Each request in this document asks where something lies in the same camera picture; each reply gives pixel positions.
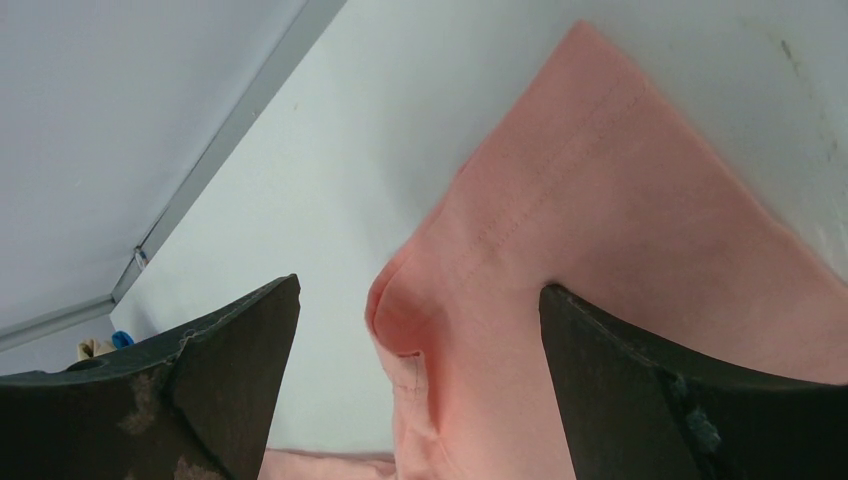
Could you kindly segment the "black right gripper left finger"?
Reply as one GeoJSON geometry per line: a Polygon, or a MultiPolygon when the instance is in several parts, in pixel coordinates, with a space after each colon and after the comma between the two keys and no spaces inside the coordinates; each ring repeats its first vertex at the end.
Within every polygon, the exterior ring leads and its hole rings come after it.
{"type": "Polygon", "coordinates": [[[1,380],[5,479],[255,479],[300,312],[295,275],[67,369],[1,380]]]}

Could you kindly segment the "left aluminium corner post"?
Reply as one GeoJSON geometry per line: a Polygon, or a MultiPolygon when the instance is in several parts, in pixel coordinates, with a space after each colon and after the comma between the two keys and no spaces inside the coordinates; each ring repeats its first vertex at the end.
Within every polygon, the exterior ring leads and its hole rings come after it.
{"type": "Polygon", "coordinates": [[[306,1],[297,9],[238,102],[211,138],[162,213],[148,229],[141,242],[136,245],[133,259],[111,291],[112,304],[118,304],[129,292],[147,263],[165,244],[203,190],[344,5],[343,1],[306,1]]]}

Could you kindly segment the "salmon pink t shirt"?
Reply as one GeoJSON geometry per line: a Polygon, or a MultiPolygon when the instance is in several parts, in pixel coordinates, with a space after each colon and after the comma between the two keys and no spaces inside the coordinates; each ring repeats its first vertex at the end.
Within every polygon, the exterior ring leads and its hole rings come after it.
{"type": "Polygon", "coordinates": [[[846,285],[579,22],[369,291],[393,459],[269,450],[261,477],[572,478],[549,283],[731,363],[847,378],[846,285]]]}

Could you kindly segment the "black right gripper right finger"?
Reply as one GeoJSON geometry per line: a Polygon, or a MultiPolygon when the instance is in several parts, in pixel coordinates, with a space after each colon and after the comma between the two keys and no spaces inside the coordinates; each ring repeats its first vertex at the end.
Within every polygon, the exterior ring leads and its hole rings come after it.
{"type": "Polygon", "coordinates": [[[578,478],[846,477],[845,386],[712,358],[556,284],[539,315],[578,478]]]}

